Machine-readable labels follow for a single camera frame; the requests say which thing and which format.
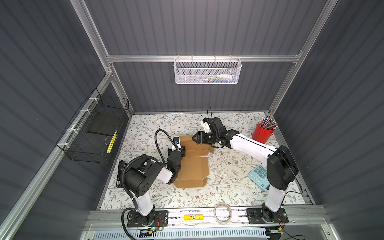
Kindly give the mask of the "yellow striped tool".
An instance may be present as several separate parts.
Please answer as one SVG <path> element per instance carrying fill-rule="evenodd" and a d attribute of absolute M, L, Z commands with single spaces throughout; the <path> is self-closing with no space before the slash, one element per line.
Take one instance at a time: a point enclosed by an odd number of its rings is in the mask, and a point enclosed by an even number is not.
<path fill-rule="evenodd" d="M 110 154 L 112 152 L 112 149 L 113 149 L 113 146 L 114 146 L 114 143 L 117 139 L 117 131 L 115 131 L 114 135 L 112 136 L 112 139 L 108 145 L 108 148 L 107 148 L 107 153 Z"/>

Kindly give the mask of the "bundle of coloured pencils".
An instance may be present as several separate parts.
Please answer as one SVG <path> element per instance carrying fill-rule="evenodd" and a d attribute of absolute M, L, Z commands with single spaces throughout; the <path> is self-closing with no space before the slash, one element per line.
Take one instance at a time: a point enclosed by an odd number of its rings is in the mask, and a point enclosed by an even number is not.
<path fill-rule="evenodd" d="M 278 124 L 271 117 L 264 117 L 259 120 L 259 126 L 264 130 L 274 130 L 278 127 Z"/>

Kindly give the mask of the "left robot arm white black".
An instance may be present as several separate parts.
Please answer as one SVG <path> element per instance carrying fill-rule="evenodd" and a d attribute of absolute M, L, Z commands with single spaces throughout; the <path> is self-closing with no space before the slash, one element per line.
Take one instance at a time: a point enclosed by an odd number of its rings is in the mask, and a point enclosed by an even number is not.
<path fill-rule="evenodd" d="M 143 154 L 124 166 L 121 184 L 133 201 L 137 213 L 143 217 L 153 214 L 155 206 L 149 194 L 150 187 L 155 180 L 172 184 L 182 169 L 182 159 L 185 155 L 185 147 L 181 145 L 181 138 L 177 136 L 173 138 L 173 147 L 169 150 L 165 164 Z"/>

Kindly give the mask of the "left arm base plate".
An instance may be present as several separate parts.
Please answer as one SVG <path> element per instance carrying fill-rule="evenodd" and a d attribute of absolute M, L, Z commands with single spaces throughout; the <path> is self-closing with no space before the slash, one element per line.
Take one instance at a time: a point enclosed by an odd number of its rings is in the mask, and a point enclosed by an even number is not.
<path fill-rule="evenodd" d="M 148 216 L 142 216 L 136 211 L 130 211 L 127 216 L 127 227 L 167 227 L 169 211 L 154 210 Z"/>

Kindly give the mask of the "yellow spirit level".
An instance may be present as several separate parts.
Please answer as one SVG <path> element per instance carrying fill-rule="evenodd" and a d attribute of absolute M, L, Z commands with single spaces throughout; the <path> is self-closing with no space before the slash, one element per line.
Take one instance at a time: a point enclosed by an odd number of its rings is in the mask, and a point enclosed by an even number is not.
<path fill-rule="evenodd" d="M 184 215 L 184 221 L 202 221 L 204 215 Z"/>

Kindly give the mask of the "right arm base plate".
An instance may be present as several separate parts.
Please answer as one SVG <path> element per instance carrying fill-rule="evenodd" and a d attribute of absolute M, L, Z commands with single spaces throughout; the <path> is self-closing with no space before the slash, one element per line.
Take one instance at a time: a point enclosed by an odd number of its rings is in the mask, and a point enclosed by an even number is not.
<path fill-rule="evenodd" d="M 283 207 L 273 212 L 263 204 L 260 208 L 247 208 L 246 215 L 250 224 L 286 224 L 289 222 Z"/>

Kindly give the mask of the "clear tape roll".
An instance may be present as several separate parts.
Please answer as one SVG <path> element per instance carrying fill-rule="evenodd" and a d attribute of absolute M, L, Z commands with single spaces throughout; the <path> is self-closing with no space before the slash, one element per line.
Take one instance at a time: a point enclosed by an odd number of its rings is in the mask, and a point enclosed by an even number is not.
<path fill-rule="evenodd" d="M 217 223 L 226 225 L 232 220 L 233 212 L 226 203 L 218 203 L 213 210 L 214 218 Z"/>

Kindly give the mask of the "black foam pad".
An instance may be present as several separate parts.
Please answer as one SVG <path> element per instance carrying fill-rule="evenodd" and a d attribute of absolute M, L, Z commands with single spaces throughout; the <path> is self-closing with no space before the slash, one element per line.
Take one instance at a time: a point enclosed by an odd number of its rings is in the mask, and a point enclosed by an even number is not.
<path fill-rule="evenodd" d="M 120 121 L 120 116 L 97 113 L 96 117 L 91 121 L 87 132 L 90 134 L 97 134 L 112 137 L 117 130 Z"/>

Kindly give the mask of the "black stapler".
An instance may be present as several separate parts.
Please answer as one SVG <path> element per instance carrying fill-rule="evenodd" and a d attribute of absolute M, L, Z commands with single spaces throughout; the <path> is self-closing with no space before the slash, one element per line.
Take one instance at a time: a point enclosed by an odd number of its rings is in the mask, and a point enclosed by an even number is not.
<path fill-rule="evenodd" d="M 126 165 L 125 161 L 119 161 L 117 181 L 116 181 L 117 188 L 122 188 L 122 178 L 123 178 L 123 171 L 124 171 L 125 165 Z"/>

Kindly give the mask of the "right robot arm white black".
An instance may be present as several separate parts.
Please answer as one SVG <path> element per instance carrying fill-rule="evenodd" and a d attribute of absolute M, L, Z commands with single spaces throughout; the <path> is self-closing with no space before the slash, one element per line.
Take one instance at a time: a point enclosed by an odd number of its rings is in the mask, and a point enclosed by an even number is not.
<path fill-rule="evenodd" d="M 254 157 L 266 165 L 270 187 L 262 209 L 266 213 L 277 213 L 282 207 L 290 183 L 296 179 L 299 173 L 289 148 L 262 144 L 236 130 L 227 130 L 218 117 L 204 118 L 201 126 L 204 130 L 197 132 L 192 137 L 197 144 L 234 149 Z"/>

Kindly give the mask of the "teal calculator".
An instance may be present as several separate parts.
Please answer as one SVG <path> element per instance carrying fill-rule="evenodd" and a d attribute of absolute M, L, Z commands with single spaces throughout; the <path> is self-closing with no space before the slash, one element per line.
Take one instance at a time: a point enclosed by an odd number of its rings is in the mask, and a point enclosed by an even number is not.
<path fill-rule="evenodd" d="M 257 165 L 248 173 L 248 177 L 263 191 L 269 191 L 270 183 L 268 181 L 268 173 L 265 167 L 262 165 Z"/>

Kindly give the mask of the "markers in white basket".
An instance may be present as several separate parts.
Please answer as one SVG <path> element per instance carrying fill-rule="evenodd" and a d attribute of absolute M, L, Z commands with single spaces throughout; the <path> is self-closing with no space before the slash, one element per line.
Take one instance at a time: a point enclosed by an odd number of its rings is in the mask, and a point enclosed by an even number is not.
<path fill-rule="evenodd" d="M 237 84 L 238 76 L 236 75 L 215 75 L 215 76 L 204 76 L 202 79 L 199 79 L 201 83 L 224 83 L 224 84 Z"/>

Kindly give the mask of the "red metal pencil cup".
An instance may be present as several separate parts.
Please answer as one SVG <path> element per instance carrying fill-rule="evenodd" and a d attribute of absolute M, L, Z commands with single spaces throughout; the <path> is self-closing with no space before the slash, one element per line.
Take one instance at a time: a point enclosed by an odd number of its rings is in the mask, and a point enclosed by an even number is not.
<path fill-rule="evenodd" d="M 271 125 L 267 128 L 263 128 L 261 123 L 258 123 L 257 127 L 256 127 L 256 129 L 252 135 L 252 139 L 259 142 L 259 143 L 266 144 L 267 141 L 272 136 L 273 132 L 275 131 L 276 126 L 277 125 L 274 124 L 274 125 Z"/>

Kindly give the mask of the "brown cardboard box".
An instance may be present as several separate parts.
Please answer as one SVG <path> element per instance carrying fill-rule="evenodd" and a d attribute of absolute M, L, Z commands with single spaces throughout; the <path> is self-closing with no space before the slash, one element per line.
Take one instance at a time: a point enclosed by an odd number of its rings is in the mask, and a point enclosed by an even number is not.
<path fill-rule="evenodd" d="M 181 171 L 174 181 L 178 189 L 202 188 L 208 182 L 209 161 L 208 154 L 214 153 L 210 145 L 197 144 L 193 136 L 180 136 L 181 146 L 186 148 L 186 156 L 181 162 Z"/>

